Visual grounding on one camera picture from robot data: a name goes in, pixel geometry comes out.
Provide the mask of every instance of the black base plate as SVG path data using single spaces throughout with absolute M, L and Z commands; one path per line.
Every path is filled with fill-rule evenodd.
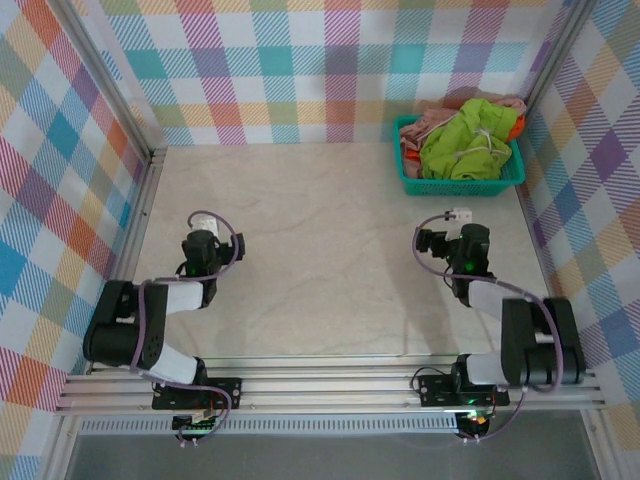
M 420 406 L 422 407 L 492 407 L 493 385 L 474 387 L 474 391 L 455 393 L 453 379 L 448 375 L 422 375 L 418 377 Z M 509 405 L 507 392 L 494 392 L 496 405 Z
M 241 378 L 207 378 L 206 386 L 217 387 L 231 396 L 231 409 L 240 406 L 242 396 Z M 173 387 L 162 387 L 154 384 L 153 401 L 151 408 L 154 410 L 210 410 L 213 400 L 214 409 L 227 408 L 223 397 L 206 390 L 184 390 Z

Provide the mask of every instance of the plaid wall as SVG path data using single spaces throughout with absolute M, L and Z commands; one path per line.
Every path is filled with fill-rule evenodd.
M 44 0 L 0 3 L 0 66 L 0 479 L 29 479 L 142 162 Z
M 75 0 L 95 43 L 113 51 Z M 558 0 L 100 0 L 169 144 L 386 141 L 420 101 L 526 96 Z
M 522 138 L 526 211 L 640 471 L 640 7 L 601 0 Z

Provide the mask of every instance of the white connector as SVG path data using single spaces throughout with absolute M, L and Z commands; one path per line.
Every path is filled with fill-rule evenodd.
M 462 225 L 466 225 L 473 221 L 473 215 L 470 208 L 454 208 L 449 212 L 449 215 L 452 216 L 452 219 L 461 222 Z
M 458 238 L 460 236 L 462 226 L 473 221 L 470 208 L 454 208 L 453 210 L 448 211 L 447 215 L 449 215 L 448 220 L 451 224 L 447 230 L 447 236 L 445 237 L 446 241 Z
M 209 230 L 219 238 L 218 221 L 209 215 L 197 215 L 193 220 L 191 227 L 191 231 L 194 230 Z

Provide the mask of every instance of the cable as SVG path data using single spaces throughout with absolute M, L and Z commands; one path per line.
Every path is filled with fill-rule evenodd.
M 503 282 L 502 280 L 499 280 L 497 278 L 478 277 L 476 275 L 461 275 L 461 274 L 458 274 L 458 273 L 439 272 L 436 269 L 434 269 L 434 268 L 430 267 L 429 265 L 427 265 L 424 262 L 424 260 L 422 260 L 422 258 L 420 258 L 420 252 L 418 251 L 418 248 L 417 248 L 418 235 L 420 234 L 420 231 L 428 223 L 430 223 L 430 222 L 432 222 L 434 220 L 438 220 L 438 219 L 449 220 L 450 218 L 452 218 L 452 215 L 450 215 L 450 214 L 435 215 L 433 217 L 430 217 L 430 218 L 426 219 L 424 222 L 422 222 L 420 225 L 418 225 L 418 227 L 416 227 L 416 230 L 415 230 L 415 232 L 413 234 L 413 241 L 411 242 L 413 256 L 415 257 L 416 261 L 420 264 L 420 266 L 422 266 L 422 268 L 424 268 L 426 271 L 428 271 L 429 273 L 432 273 L 434 275 L 438 275 L 440 277 L 450 278 L 450 279 L 458 278 L 458 279 L 461 279 L 461 280 L 473 280 L 473 281 L 479 281 L 479 282 L 494 283 L 494 284 L 499 285 L 499 286 L 501 286 L 503 288 L 506 288 L 507 290 L 511 290 L 512 292 L 515 292 L 515 293 L 517 293 L 518 295 L 520 295 L 522 297 L 525 297 L 525 298 L 528 297 L 531 301 L 536 303 L 540 307 L 540 309 L 542 310 L 542 314 L 544 315 L 544 318 L 545 318 L 547 324 L 549 325 L 549 330 L 551 331 L 551 336 L 553 337 L 553 347 L 554 347 L 555 356 L 556 356 L 556 376 L 553 379 L 553 384 L 551 385 L 551 388 L 542 389 L 542 388 L 538 387 L 537 390 L 540 391 L 540 392 L 544 392 L 544 393 L 556 392 L 558 390 L 558 388 L 560 388 L 560 385 L 562 384 L 562 376 L 563 376 L 563 373 L 564 373 L 564 357 L 562 356 L 562 343 L 560 342 L 560 334 L 558 333 L 558 328 L 556 327 L 556 324 L 553 321 L 553 316 L 551 315 L 551 312 L 549 311 L 547 306 L 544 304 L 544 302 L 539 297 L 537 297 L 533 293 L 528 292 L 528 291 L 526 291 L 526 290 L 524 290 L 524 289 L 522 289 L 522 288 L 520 288 L 520 287 L 518 287 L 516 285 L 513 285 L 513 284 L 508 283 L 508 282 Z M 524 399 L 526 397 L 526 391 L 527 391 L 527 387 L 523 386 L 522 387 L 522 397 L 520 398 L 520 401 L 518 402 L 518 405 L 516 406 L 515 410 L 513 411 L 513 414 L 509 418 L 509 420 L 507 420 L 506 423 L 504 423 L 502 426 L 500 426 L 494 432 L 482 437 L 483 441 L 494 437 L 498 432 L 503 431 L 505 428 L 507 428 L 509 425 L 511 425 L 513 420 L 520 413 L 520 410 L 522 408 L 522 404 L 524 403 Z
M 448 273 L 449 270 L 451 270 L 451 265 L 447 265 L 447 268 L 444 269 L 444 273 Z M 449 287 L 449 290 L 453 291 L 453 284 L 447 283 L 447 277 L 442 277 L 442 281 L 447 287 Z
M 223 402 L 225 402 L 225 401 L 226 401 L 226 400 L 225 400 L 225 398 L 224 398 L 222 395 L 220 395 L 220 394 L 219 394 L 219 393 L 217 393 L 217 392 L 216 392 L 216 394 L 218 395 L 218 397 L 219 397 L 220 399 L 222 399 L 222 401 L 223 401 Z M 213 398 L 213 397 L 211 397 L 211 399 L 210 399 L 210 400 L 211 400 L 211 401 L 210 401 L 210 403 L 209 403 L 209 408 L 211 409 L 211 414 L 212 414 L 212 415 L 215 415 L 215 411 L 216 411 L 216 402 L 215 402 L 215 400 L 214 400 L 214 398 Z
M 187 262 L 182 262 L 180 265 L 178 265 L 178 268 L 176 268 L 176 273 L 175 275 L 180 275 L 182 274 L 182 269 L 187 265 Z
M 235 230 L 233 229 L 233 227 L 231 226 L 231 224 L 227 220 L 225 220 L 223 217 L 221 217 L 217 213 L 210 212 L 208 210 L 196 210 L 191 215 L 189 215 L 189 217 L 187 218 L 187 225 L 189 227 L 193 226 L 191 220 L 196 215 L 209 215 L 209 216 L 215 218 L 216 220 L 218 220 L 225 227 L 227 227 L 227 230 L 229 230 L 229 233 L 231 235 L 231 242 L 233 243 L 233 247 L 234 247 L 233 248 L 233 255 L 231 256 L 231 260 L 229 261 L 229 263 L 223 269 L 221 269 L 219 272 L 214 273 L 212 275 L 206 275 L 204 277 L 179 277 L 179 276 L 164 277 L 164 278 L 156 278 L 153 281 L 145 280 L 144 282 L 142 282 L 140 284 L 140 286 L 138 287 L 138 317 L 139 317 L 139 321 L 140 321 L 139 330 L 138 330 L 138 342 L 136 344 L 136 349 L 134 351 L 133 358 L 131 360 L 131 365 L 130 365 L 130 367 L 131 367 L 130 370 L 132 372 L 138 373 L 141 377 L 146 378 L 146 379 L 148 379 L 148 380 L 150 380 L 152 382 L 159 383 L 162 386 L 168 386 L 168 387 L 177 388 L 177 389 L 181 389 L 181 390 L 203 390 L 203 391 L 208 391 L 208 392 L 214 392 L 214 393 L 217 393 L 218 395 L 222 395 L 224 397 L 224 399 L 226 401 L 226 408 L 224 409 L 224 411 L 222 413 L 222 416 L 220 417 L 219 421 L 216 422 L 216 425 L 213 427 L 213 429 L 209 433 L 204 435 L 198 441 L 196 441 L 195 439 L 193 440 L 193 446 L 194 447 L 197 447 L 198 444 L 202 444 L 202 443 L 205 443 L 205 442 L 209 441 L 209 439 L 211 439 L 213 434 L 225 422 L 225 420 L 229 416 L 229 412 L 231 411 L 231 407 L 233 405 L 233 401 L 231 400 L 231 396 L 226 391 L 224 391 L 224 390 L 222 390 L 221 388 L 218 388 L 218 387 L 211 387 L 211 386 L 207 386 L 207 385 L 186 385 L 186 384 L 182 384 L 182 383 L 166 382 L 161 378 L 154 377 L 153 375 L 149 375 L 148 373 L 144 372 L 143 370 L 140 370 L 137 367 L 137 365 L 138 365 L 138 361 L 140 360 L 140 355 L 142 354 L 142 347 L 144 345 L 144 337 L 145 337 L 146 330 L 147 330 L 147 312 L 146 312 L 145 303 L 144 303 L 144 289 L 145 289 L 145 287 L 148 284 L 153 283 L 153 282 L 161 282 L 161 283 L 162 282 L 202 282 L 202 281 L 206 281 L 206 280 L 213 280 L 215 278 L 220 278 L 222 275 L 224 275 L 225 273 L 227 273 L 229 271 L 229 269 L 233 266 L 234 263 L 236 263 L 236 260 L 238 259 L 238 255 L 240 254 L 240 242 L 238 242 L 238 236 L 236 235 Z M 187 441 L 182 436 L 182 430 L 183 429 L 184 429 L 184 427 L 181 428 L 180 430 L 178 430 L 178 438 L 180 440 L 180 446 L 184 448 L 187 445 Z
M 415 389 L 415 387 L 413 386 L 413 382 L 415 382 L 416 377 L 422 370 L 433 370 L 434 372 L 438 372 L 440 375 L 444 375 L 445 377 L 448 376 L 448 374 L 444 373 L 442 370 L 438 370 L 434 367 L 420 367 L 418 370 L 416 370 L 416 373 L 413 374 L 413 377 L 411 377 L 411 381 L 409 382 L 409 387 L 411 388 L 411 390 L 418 394 L 420 393 L 420 391 Z
M 493 404 L 493 408 L 491 409 L 491 418 L 493 418 L 496 416 L 496 407 L 498 406 L 498 399 L 496 398 L 496 392 L 493 390 L 491 391 L 491 403 Z

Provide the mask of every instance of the green cloth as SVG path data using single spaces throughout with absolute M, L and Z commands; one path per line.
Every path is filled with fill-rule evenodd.
M 482 98 L 467 100 L 460 113 L 429 134 L 420 150 L 423 178 L 500 178 L 500 169 L 511 157 L 506 139 L 517 119 L 518 111 L 514 108 L 495 105 Z

